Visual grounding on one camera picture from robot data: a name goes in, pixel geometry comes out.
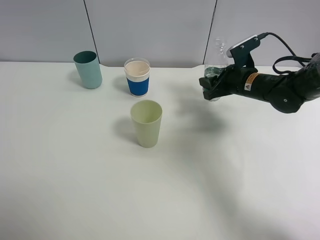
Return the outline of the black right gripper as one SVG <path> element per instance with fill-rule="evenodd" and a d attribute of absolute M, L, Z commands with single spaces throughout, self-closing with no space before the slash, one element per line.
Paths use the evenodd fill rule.
<path fill-rule="evenodd" d="M 259 99 L 259 96 L 252 90 L 245 90 L 247 78 L 257 73 L 256 68 L 226 67 L 222 73 L 212 77 L 201 77 L 199 84 L 202 87 L 205 100 L 216 100 L 228 95 L 238 95 L 251 99 Z"/>

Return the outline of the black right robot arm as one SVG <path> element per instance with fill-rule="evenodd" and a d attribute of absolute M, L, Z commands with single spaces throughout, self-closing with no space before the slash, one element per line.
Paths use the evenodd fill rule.
<path fill-rule="evenodd" d="M 201 77 L 203 97 L 212 100 L 229 95 L 270 103 L 285 114 L 297 112 L 305 102 L 320 96 L 320 55 L 311 58 L 285 56 L 277 60 L 300 61 L 306 65 L 297 71 L 277 71 L 275 75 L 260 73 L 255 67 L 230 65 L 220 75 Z"/>

